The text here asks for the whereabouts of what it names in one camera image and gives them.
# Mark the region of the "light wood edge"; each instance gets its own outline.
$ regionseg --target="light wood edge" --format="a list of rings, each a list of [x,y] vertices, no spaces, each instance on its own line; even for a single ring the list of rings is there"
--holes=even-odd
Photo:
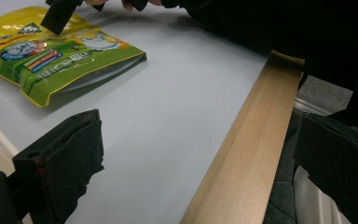
[[[262,223],[304,61],[272,51],[181,223]]]

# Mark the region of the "black object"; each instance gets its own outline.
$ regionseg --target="black object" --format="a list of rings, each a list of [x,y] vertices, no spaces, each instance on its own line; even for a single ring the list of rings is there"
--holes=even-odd
[[[130,2],[138,11],[144,10],[147,5],[147,0],[130,0]],[[71,19],[76,7],[80,7],[83,0],[46,0],[46,3],[50,8],[40,24],[54,34],[59,35],[66,23]],[[103,6],[104,4],[93,7],[98,11],[102,11]]]
[[[294,159],[342,214],[358,223],[358,132],[334,119],[305,114]]]
[[[64,223],[103,169],[98,110],[74,115],[13,157],[15,172],[0,172],[0,224]]]
[[[129,2],[131,2],[132,6],[138,11],[144,10],[147,5],[147,0],[129,0]]]

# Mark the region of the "white surface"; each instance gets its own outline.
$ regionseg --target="white surface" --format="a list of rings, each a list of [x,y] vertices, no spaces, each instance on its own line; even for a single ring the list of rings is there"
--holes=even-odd
[[[0,0],[0,15],[44,1]],[[105,170],[67,223],[179,223],[266,57],[201,30],[182,9],[128,13],[118,0],[76,13],[143,49],[147,62],[47,108],[0,78],[0,131],[22,149],[64,119],[97,108]]]

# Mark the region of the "dark sleeve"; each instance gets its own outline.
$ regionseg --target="dark sleeve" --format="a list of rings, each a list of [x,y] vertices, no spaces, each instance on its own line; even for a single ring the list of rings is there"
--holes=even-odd
[[[213,32],[242,43],[271,48],[271,0],[162,0],[164,7],[183,7]]]

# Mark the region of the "gray floor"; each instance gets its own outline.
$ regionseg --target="gray floor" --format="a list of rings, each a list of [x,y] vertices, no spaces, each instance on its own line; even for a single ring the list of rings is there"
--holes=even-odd
[[[345,109],[352,91],[309,76],[296,96],[295,107],[306,112],[330,115]]]

